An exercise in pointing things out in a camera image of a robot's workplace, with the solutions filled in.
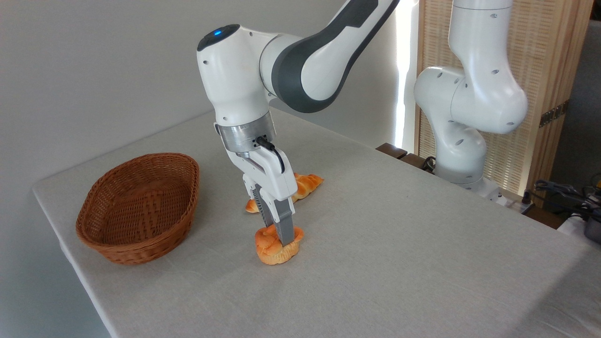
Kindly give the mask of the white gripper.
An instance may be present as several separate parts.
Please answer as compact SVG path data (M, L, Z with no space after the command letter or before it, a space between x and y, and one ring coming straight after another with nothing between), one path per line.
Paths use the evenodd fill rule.
M235 152L228 152L228 156L243 172L243 182L249 195L246 211L261 214L265 227L275 225L277 237L282 246L286 246L294 240L291 196L296 194L298 184L287 156L278 148L276 150L284 162L284 171L277 154L266 148L249 152L248 158L240 157ZM264 199L262 188L274 200Z

